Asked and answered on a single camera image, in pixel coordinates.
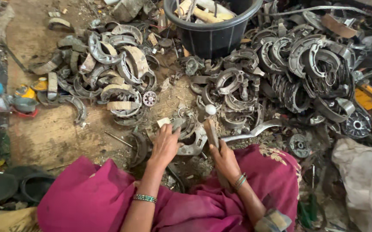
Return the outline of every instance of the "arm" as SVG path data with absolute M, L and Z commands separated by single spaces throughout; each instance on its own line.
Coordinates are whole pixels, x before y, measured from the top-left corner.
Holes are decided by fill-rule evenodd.
M 213 155 L 216 167 L 233 186 L 242 173 L 240 172 L 240 167 L 236 161 L 234 151 L 228 148 L 223 140 L 219 140 L 219 144 L 221 148 L 220 152 L 213 145 L 210 145 L 210 152 Z M 237 193 L 245 206 L 245 210 L 253 227 L 255 227 L 256 223 L 261 220 L 266 213 L 265 206 L 256 196 L 255 192 L 253 192 L 247 181 L 243 183 Z
M 166 166 L 176 155 L 180 143 L 180 127 L 172 134 L 172 125 L 164 124 L 158 131 L 153 142 L 152 156 L 147 161 L 147 167 L 136 194 L 158 196 L 160 181 Z M 155 204 L 148 201 L 133 200 L 127 212 L 121 232 L 149 232 L 152 229 Z

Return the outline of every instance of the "woman's right hand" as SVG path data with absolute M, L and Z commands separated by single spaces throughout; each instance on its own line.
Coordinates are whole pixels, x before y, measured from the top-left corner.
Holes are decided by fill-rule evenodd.
M 226 142 L 219 140 L 219 145 L 220 152 L 215 146 L 209 145 L 210 153 L 214 158 L 215 166 L 218 171 L 220 171 L 233 186 L 242 175 L 240 167 L 236 161 L 234 151 L 226 145 Z

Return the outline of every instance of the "green bangle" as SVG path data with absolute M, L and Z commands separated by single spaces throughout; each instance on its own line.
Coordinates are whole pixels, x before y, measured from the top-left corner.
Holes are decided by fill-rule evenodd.
M 148 195 L 141 195 L 141 194 L 134 195 L 133 200 L 148 201 L 148 202 L 153 202 L 155 204 L 158 202 L 158 199 L 155 197 L 148 196 Z
M 245 174 L 246 173 L 243 173 L 240 178 L 235 182 L 234 184 L 234 189 L 236 189 L 236 187 L 238 186 L 238 184 L 240 183 L 240 181 L 245 177 Z
M 240 189 L 240 187 L 243 185 L 245 180 L 246 180 L 246 177 L 242 180 L 242 182 L 239 184 L 239 186 L 235 187 L 235 192 L 237 192 Z

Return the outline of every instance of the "red object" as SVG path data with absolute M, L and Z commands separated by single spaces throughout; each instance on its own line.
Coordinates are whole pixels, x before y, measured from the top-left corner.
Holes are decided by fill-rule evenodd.
M 37 113 L 39 112 L 39 109 L 36 108 L 33 112 L 30 112 L 30 113 L 21 113 L 19 112 L 18 110 L 16 110 L 14 107 L 13 107 L 13 111 L 19 116 L 19 117 L 22 117 L 22 118 L 34 118 Z
M 287 231 L 293 232 L 300 180 L 296 160 L 288 153 L 259 145 L 235 150 L 235 155 L 266 209 L 278 209 L 291 218 Z M 80 157 L 57 177 L 41 200 L 39 226 L 44 232 L 119 231 L 136 192 L 134 181 L 111 159 L 99 166 Z M 160 186 L 157 198 L 153 232 L 253 231 L 237 194 L 221 188 L 215 176 L 190 194 Z

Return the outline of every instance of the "rope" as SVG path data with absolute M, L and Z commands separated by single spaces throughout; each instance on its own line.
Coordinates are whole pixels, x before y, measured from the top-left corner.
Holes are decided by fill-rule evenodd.
M 281 16 L 281 15 L 286 15 L 286 14 L 296 14 L 296 13 L 301 13 L 304 11 L 311 11 L 311 10 L 316 10 L 316 9 L 342 9 L 342 10 L 353 10 L 361 14 L 365 14 L 368 16 L 372 16 L 372 14 L 367 13 L 361 9 L 354 8 L 354 7 L 338 7 L 338 6 L 318 6 L 318 7 L 313 7 L 313 8 L 305 8 L 305 9 L 299 9 L 299 10 L 294 10 L 294 11 L 289 11 L 289 12 L 283 12 L 283 13 L 274 13 L 274 14 L 264 14 L 261 12 L 257 12 L 260 15 L 265 15 L 265 16 Z
M 188 12 L 187 12 L 187 15 L 186 17 L 183 16 L 181 13 L 180 13 L 180 3 L 179 3 L 179 0 L 176 0 L 176 4 L 177 4 L 177 12 L 178 12 L 178 16 L 180 19 L 183 19 L 183 20 L 186 20 L 187 22 L 190 22 L 190 17 L 192 17 L 192 12 L 195 10 L 195 7 L 196 7 L 196 4 L 198 3 L 198 0 L 192 0 L 192 4 L 189 6 L 189 9 L 188 9 Z

